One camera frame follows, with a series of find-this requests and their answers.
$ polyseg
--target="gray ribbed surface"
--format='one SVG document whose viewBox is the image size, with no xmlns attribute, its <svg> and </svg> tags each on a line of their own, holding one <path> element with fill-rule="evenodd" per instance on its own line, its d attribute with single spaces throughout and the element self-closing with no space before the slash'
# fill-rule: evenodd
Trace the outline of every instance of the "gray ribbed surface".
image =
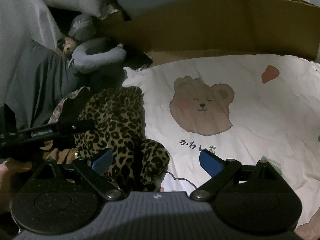
<svg viewBox="0 0 320 240">
<path fill-rule="evenodd" d="M 15 240 L 114 239 L 300 239 L 295 234 L 257 237 L 237 233 L 223 224 L 207 203 L 190 200 L 185 192 L 132 192 L 105 204 L 98 217 L 70 234 L 40 236 L 22 232 Z"/>
</svg>

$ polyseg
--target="metal screw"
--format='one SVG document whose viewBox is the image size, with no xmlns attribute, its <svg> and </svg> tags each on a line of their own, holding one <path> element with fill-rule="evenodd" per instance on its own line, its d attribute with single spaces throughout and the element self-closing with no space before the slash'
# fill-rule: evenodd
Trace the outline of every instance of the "metal screw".
<svg viewBox="0 0 320 240">
<path fill-rule="evenodd" d="M 208 198 L 210 196 L 210 193 L 203 189 L 197 189 L 192 193 L 192 195 L 193 195 L 193 199 L 203 200 L 205 198 Z"/>
<path fill-rule="evenodd" d="M 119 189 L 112 189 L 107 191 L 106 197 L 113 199 L 113 198 L 119 198 L 121 197 L 121 191 Z"/>
</svg>

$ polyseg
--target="gray fabric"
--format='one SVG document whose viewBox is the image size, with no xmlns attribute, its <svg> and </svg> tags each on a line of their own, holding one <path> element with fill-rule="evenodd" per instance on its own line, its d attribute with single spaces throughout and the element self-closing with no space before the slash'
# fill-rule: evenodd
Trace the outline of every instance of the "gray fabric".
<svg viewBox="0 0 320 240">
<path fill-rule="evenodd" d="M 67 66 L 36 41 L 25 45 L 5 99 L 15 112 L 18 130 L 47 123 L 66 95 L 87 85 L 86 76 Z"/>
<path fill-rule="evenodd" d="M 73 65 L 83 74 L 92 73 L 101 67 L 104 67 L 105 71 L 108 69 L 111 71 L 114 65 L 124 62 L 126 51 L 121 47 L 116 47 L 100 53 L 107 46 L 107 38 L 97 38 L 82 43 L 72 54 Z"/>
</svg>

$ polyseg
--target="bear face print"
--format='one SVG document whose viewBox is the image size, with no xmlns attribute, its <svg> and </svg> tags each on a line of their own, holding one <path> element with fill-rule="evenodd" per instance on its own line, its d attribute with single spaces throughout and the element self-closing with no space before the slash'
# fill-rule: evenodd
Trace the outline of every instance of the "bear face print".
<svg viewBox="0 0 320 240">
<path fill-rule="evenodd" d="M 201 79 L 186 76 L 174 82 L 174 91 L 170 112 L 184 130 L 209 136 L 232 127 L 228 107 L 234 91 L 230 86 L 208 86 Z"/>
</svg>

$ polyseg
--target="gray neck pillow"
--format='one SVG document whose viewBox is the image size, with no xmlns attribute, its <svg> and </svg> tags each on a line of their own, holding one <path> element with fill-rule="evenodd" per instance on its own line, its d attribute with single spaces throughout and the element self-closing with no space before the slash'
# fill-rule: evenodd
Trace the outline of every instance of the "gray neck pillow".
<svg viewBox="0 0 320 240">
<path fill-rule="evenodd" d="M 102 66 L 112 67 L 115 64 L 123 63 L 126 51 L 123 45 L 103 52 L 108 46 L 108 38 L 97 38 L 79 45 L 72 53 L 71 64 L 82 74 L 90 74 Z"/>
</svg>

